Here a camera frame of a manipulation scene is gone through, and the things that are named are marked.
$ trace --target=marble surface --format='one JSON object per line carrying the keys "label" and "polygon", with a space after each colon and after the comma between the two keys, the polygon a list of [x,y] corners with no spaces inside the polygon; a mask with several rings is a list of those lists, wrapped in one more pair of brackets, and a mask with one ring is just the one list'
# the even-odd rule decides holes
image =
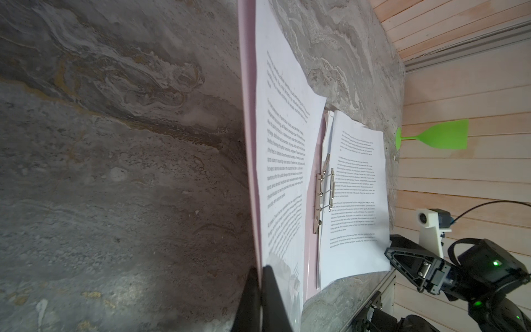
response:
{"label": "marble surface", "polygon": [[[386,140],[404,68],[367,0],[271,2],[314,90]],[[235,0],[0,0],[0,331],[227,331],[249,266]],[[383,274],[338,280],[337,331]]]}

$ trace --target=green object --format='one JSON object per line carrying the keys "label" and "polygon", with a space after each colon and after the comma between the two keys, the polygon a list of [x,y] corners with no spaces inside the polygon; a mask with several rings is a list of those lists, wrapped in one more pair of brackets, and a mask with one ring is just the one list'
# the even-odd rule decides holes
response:
{"label": "green object", "polygon": [[466,150],[468,139],[468,119],[448,121],[426,129],[422,134],[402,137],[402,129],[397,129],[396,147],[400,149],[404,140],[419,140],[436,149]]}

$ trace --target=wooden wall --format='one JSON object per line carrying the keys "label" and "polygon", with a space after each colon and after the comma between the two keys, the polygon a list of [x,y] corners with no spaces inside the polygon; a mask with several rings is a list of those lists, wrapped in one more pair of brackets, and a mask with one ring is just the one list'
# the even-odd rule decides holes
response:
{"label": "wooden wall", "polygon": [[531,20],[529,0],[370,2],[404,60]]}
{"label": "wooden wall", "polygon": [[[402,143],[395,233],[418,241],[419,208],[456,217],[493,199],[531,202],[531,40],[406,74],[404,136],[461,118],[470,119],[467,150]],[[464,237],[496,242],[531,271],[531,208],[497,203],[474,210],[453,225],[444,248]],[[508,298],[531,317],[531,284]],[[414,312],[442,331],[479,331],[465,302],[420,294],[401,275],[395,308],[397,317]]]}

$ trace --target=black strap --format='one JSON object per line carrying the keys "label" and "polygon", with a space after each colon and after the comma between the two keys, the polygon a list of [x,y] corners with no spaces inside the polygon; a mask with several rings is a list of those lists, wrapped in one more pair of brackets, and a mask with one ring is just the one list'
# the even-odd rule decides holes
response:
{"label": "black strap", "polygon": [[482,240],[481,239],[474,239],[473,237],[467,237],[465,239],[457,240],[456,242],[453,242],[451,246],[448,247],[448,257],[452,261],[452,263],[456,266],[461,266],[459,261],[456,258],[456,254],[454,253],[453,247],[456,246],[456,244],[479,244]]}

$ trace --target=metal binder mechanism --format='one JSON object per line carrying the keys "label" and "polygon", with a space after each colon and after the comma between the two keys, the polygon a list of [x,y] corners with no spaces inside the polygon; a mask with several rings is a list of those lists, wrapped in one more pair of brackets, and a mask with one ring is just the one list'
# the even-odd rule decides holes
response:
{"label": "metal binder mechanism", "polygon": [[[323,168],[320,173],[317,173],[315,181],[315,211],[313,212],[313,234],[317,234],[319,225],[321,224],[321,211],[324,208],[328,208],[330,212],[333,208],[333,196],[336,190],[336,182],[334,181],[334,172],[333,168],[330,170],[330,174],[326,175],[328,169],[328,164],[330,163],[330,154],[327,155],[326,160],[324,161]],[[330,176],[330,189],[323,192],[323,181],[326,177]],[[328,200],[328,205],[321,206],[323,204],[323,196],[325,193],[330,192],[330,197]]]}

